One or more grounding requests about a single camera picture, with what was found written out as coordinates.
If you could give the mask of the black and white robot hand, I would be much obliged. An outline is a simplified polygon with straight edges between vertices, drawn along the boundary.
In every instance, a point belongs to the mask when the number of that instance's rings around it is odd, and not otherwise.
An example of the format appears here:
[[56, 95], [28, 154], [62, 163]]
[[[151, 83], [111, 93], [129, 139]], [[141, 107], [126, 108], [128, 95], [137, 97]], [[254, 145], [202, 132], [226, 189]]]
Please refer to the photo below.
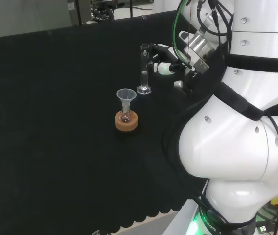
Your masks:
[[185, 76], [197, 73], [204, 74], [207, 65], [196, 52], [198, 39], [202, 39], [199, 32], [192, 34], [181, 31], [179, 40], [185, 45], [183, 50], [174, 49], [174, 47], [164, 44], [150, 43], [148, 45], [150, 52], [148, 70], [160, 75], [173, 75], [177, 71], [183, 71]]

